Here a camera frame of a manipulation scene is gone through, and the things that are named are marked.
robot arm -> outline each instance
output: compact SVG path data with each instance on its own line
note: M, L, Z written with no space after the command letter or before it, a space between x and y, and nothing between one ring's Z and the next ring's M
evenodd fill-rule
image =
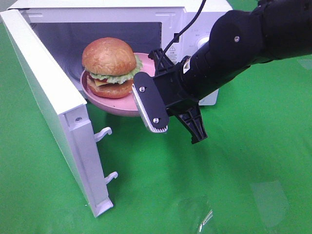
M158 68L154 77L134 77L141 117L150 131L161 133L176 116L197 143L207 137L199 100L253 64L312 54L312 0L260 0L252 12L229 11L191 57L174 65L161 54L149 54Z

microwave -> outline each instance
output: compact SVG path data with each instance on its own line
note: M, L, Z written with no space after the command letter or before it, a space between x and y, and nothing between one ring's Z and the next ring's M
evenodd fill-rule
M200 4L200 0L18 0L0 13L34 98L95 217L113 207L107 184L118 174L104 176L97 142L112 129L93 131L80 82L82 51L103 37L122 39L135 53L164 48ZM207 1L167 57L177 63L194 54L209 40L215 21L231 9L225 0ZM199 104L214 105L216 99L217 91Z

microwave door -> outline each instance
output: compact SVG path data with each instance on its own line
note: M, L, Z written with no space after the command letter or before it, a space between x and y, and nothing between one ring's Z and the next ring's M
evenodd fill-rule
M113 206L96 142L111 129L94 134L86 100L51 56L18 10L0 13L36 102L94 216Z

bottom bun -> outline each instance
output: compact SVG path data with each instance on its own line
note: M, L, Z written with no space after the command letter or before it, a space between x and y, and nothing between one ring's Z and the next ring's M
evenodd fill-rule
M104 84L96 86L93 78L87 75L87 85L92 93L103 98L123 98L132 91L133 80L127 80L123 84Z

green backdrop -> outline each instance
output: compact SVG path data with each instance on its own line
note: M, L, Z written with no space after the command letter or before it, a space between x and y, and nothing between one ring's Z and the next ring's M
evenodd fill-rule
M157 135L88 104L94 131L113 130L97 144L105 175L119 173L115 206L94 218L0 24L0 234L310 234L309 64L255 65L224 85L201 109L209 138L195 145L174 118Z

